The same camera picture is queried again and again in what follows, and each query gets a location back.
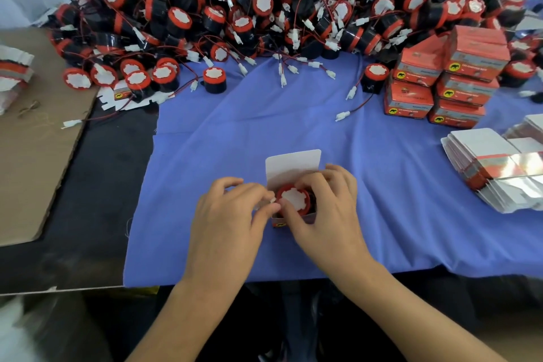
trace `blue cloth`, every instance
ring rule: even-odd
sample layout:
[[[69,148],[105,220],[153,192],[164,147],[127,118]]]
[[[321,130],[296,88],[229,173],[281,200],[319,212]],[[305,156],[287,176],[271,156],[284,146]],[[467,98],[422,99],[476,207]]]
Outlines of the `blue cloth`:
[[[241,77],[229,61],[227,92],[202,86],[160,107],[154,151],[134,215],[126,286],[173,284],[186,261],[198,197],[222,176],[266,183],[268,156],[321,149],[323,167],[346,167],[358,180],[358,215],[368,248],[391,272],[444,264],[452,272],[482,277],[521,273],[543,276],[543,212],[502,215],[461,181],[440,139],[451,128],[385,115],[383,94],[335,122],[368,94],[345,97],[363,69],[358,55],[324,61],[337,73],[298,64],[286,70],[282,89],[273,58]],[[203,65],[193,66],[201,74]],[[182,70],[181,81],[192,78]],[[539,81],[530,82],[540,90]],[[486,106],[482,127],[503,132],[543,107],[500,89]],[[324,275],[295,243],[288,228],[267,227],[250,281],[320,278]]]

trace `stack of red boxes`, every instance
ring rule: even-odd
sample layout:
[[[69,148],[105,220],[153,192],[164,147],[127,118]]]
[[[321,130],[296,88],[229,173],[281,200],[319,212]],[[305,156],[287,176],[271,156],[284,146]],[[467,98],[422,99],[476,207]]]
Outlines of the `stack of red boxes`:
[[[431,36],[402,50],[386,85],[384,112],[408,118],[424,118],[434,106],[431,86],[443,71],[447,36]]]
[[[432,123],[472,128],[485,115],[484,104],[497,91],[496,77],[510,60],[500,30],[456,26],[445,45],[445,72],[436,84]]]

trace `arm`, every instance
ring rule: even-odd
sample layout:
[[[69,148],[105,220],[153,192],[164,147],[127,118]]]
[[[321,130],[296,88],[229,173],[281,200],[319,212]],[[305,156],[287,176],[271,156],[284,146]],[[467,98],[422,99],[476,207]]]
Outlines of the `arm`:
[[[221,322],[253,267],[268,219],[281,208],[269,203],[253,217],[253,207],[274,194],[242,182],[216,180],[200,198],[183,279],[127,362],[194,361]]]
[[[356,179],[327,165],[296,183],[312,188],[318,213],[307,225],[288,202],[282,212],[306,254],[339,290],[365,311],[410,362],[504,362],[469,332],[434,309],[374,261],[356,213]]]

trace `right hand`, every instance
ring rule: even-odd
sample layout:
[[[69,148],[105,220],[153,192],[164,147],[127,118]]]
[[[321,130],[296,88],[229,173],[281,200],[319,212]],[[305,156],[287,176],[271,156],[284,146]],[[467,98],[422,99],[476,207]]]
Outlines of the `right hand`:
[[[374,263],[356,214],[357,183],[343,167],[309,173],[295,184],[315,193],[317,214],[314,225],[306,224],[294,206],[279,200],[281,211],[298,245],[330,279],[347,277]]]

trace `forearm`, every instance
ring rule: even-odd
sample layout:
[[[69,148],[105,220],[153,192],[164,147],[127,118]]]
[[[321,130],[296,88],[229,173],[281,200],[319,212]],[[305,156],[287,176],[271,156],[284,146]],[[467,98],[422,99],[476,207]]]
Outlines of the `forearm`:
[[[126,362],[194,361],[229,306],[220,295],[179,282]]]
[[[504,359],[375,264],[334,281],[410,362],[504,362]]]

